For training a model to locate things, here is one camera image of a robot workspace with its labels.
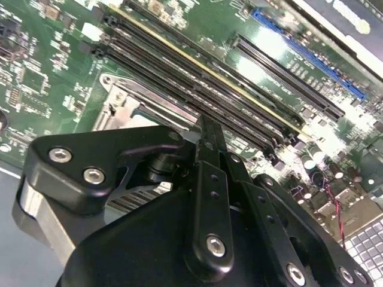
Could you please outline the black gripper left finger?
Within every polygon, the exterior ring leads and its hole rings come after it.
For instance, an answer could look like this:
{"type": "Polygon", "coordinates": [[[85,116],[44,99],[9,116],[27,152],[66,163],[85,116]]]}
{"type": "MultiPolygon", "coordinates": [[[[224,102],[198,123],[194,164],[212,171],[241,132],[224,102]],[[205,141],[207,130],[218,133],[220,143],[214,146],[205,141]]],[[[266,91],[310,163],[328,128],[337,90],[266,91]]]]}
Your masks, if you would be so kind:
{"type": "Polygon", "coordinates": [[[66,266],[91,234],[162,195],[187,191],[186,266],[201,281],[221,280],[233,266],[233,239],[214,123],[199,117],[196,142],[168,126],[35,139],[15,200],[21,229],[66,266]]]}

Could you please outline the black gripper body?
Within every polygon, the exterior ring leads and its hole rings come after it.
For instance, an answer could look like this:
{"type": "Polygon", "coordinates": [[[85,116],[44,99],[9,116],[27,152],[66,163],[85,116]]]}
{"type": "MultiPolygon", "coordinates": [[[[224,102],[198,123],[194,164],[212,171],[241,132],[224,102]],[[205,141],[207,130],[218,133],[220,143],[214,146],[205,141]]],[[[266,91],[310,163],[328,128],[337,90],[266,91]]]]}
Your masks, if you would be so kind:
{"type": "Polygon", "coordinates": [[[169,193],[83,240],[59,286],[206,286],[184,260],[189,192],[169,193]]]}

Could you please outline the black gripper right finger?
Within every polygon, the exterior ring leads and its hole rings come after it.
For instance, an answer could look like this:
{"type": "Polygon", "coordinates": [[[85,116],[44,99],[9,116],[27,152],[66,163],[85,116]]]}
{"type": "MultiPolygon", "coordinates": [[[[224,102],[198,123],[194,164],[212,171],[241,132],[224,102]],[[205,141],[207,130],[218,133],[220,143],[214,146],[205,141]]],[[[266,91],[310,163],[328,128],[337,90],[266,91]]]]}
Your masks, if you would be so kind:
{"type": "Polygon", "coordinates": [[[270,176],[251,179],[213,124],[229,199],[243,210],[267,286],[372,286],[369,275],[270,176]]]}

